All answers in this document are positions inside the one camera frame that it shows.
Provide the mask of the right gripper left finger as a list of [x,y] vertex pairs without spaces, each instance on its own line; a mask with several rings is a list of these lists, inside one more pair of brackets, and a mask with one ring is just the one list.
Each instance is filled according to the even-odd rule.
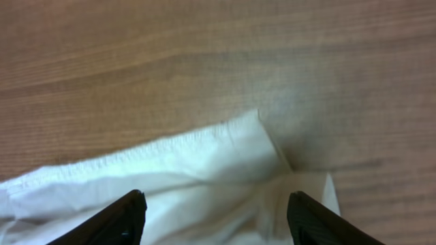
[[132,190],[48,245],[139,245],[146,209],[144,193]]

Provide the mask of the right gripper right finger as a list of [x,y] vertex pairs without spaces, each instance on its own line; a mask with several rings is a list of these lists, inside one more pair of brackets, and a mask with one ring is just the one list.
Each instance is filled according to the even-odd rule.
[[287,222],[294,245],[384,245],[302,191],[290,194]]

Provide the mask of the beige cotton shorts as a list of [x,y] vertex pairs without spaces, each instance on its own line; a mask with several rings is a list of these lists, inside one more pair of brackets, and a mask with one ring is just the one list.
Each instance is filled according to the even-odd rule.
[[294,191],[339,213],[331,175],[294,172],[252,110],[2,182],[1,243],[47,244],[134,189],[147,203],[143,244],[291,244]]

